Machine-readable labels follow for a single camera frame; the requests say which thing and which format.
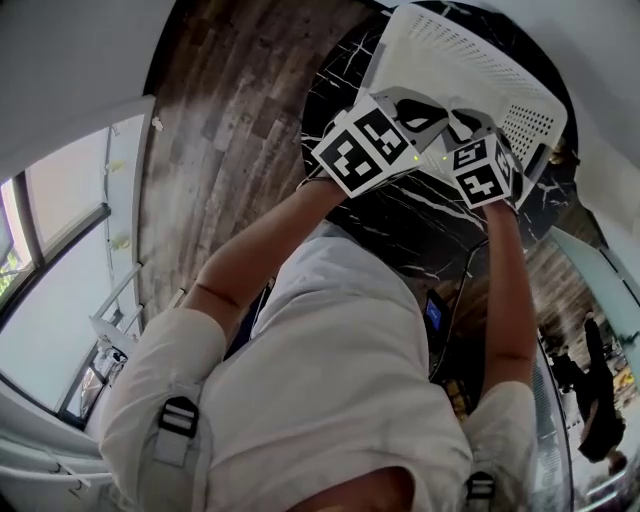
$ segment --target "window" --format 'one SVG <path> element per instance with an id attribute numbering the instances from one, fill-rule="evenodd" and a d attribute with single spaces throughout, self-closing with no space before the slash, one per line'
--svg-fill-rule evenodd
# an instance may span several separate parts
<path id="1" fill-rule="evenodd" d="M 26 170 L 31 215 L 44 249 L 102 203 L 107 139 L 105 128 Z"/>
<path id="2" fill-rule="evenodd" d="M 58 416 L 96 343 L 88 316 L 111 289 L 96 229 L 110 215 L 107 136 L 80 139 L 0 187 L 0 380 Z M 93 382 L 83 383 L 87 397 Z"/>
<path id="3" fill-rule="evenodd" d="M 31 253 L 24 237 L 16 206 L 13 180 L 0 187 L 2 212 L 0 219 L 0 297 L 11 282 L 31 265 Z"/>

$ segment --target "screen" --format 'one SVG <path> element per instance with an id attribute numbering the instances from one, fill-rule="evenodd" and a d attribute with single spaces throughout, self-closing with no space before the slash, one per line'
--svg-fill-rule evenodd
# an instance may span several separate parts
<path id="1" fill-rule="evenodd" d="M 431 299 L 427 301 L 427 316 L 431 320 L 431 323 L 433 324 L 435 330 L 437 331 L 438 329 L 440 329 L 442 312 L 438 309 L 438 306 L 436 306 Z"/>

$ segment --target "person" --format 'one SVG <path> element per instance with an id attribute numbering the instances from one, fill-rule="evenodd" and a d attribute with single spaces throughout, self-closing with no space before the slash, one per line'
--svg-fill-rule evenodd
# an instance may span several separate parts
<path id="1" fill-rule="evenodd" d="M 593 312 L 584 322 L 591 366 L 584 373 L 575 361 L 563 354 L 553 358 L 553 372 L 558 382 L 573 387 L 580 416 L 584 421 L 581 444 L 578 447 L 590 462 L 609 460 L 609 472 L 615 474 L 627 465 L 627 459 L 617 450 L 625 431 L 625 422 L 614 405 L 613 375 L 604 357 L 604 347 Z"/>
<path id="2" fill-rule="evenodd" d="M 149 323 L 113 386 L 100 442 L 114 482 L 137 506 L 526 506 L 536 466 L 536 323 L 515 215 L 504 203 L 485 207 L 485 378 L 477 409 L 460 424 L 429 382 L 428 340 L 409 288 L 323 220 L 345 198 L 329 179 L 299 187 L 209 258 L 180 308 Z M 243 311 L 276 274 L 252 340 L 223 362 Z M 197 410 L 167 401 L 194 388 Z M 190 445 L 171 431 L 198 414 L 198 434 L 189 432 L 200 451 L 185 455 Z"/>

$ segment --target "white t-shirt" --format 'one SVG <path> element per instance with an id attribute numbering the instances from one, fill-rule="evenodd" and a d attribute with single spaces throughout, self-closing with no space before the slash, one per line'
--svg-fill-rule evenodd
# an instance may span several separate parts
<path id="1" fill-rule="evenodd" d="M 222 362 L 225 345 L 198 311 L 167 311 L 147 327 L 103 415 L 101 451 L 130 499 L 149 418 L 172 382 L 201 381 L 213 437 L 208 511 L 283 511 L 390 466 L 412 475 L 413 510 L 460 509 L 472 465 L 496 475 L 510 509 L 526 501 L 536 457 L 531 390 L 502 383 L 460 424 L 428 381 L 415 298 L 352 241 L 302 244 L 252 341 Z"/>

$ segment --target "white basket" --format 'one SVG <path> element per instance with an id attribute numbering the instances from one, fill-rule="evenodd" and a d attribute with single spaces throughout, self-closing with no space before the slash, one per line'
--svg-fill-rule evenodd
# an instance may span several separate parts
<path id="1" fill-rule="evenodd" d="M 358 97 L 392 86 L 424 93 L 449 111 L 475 108 L 490 115 L 524 169 L 543 144 L 527 172 L 519 204 L 537 182 L 567 122 L 564 105 L 522 66 L 460 25 L 413 4 L 394 11 Z M 423 153 L 422 170 L 450 183 L 440 165 L 445 154 L 444 145 L 434 141 Z"/>

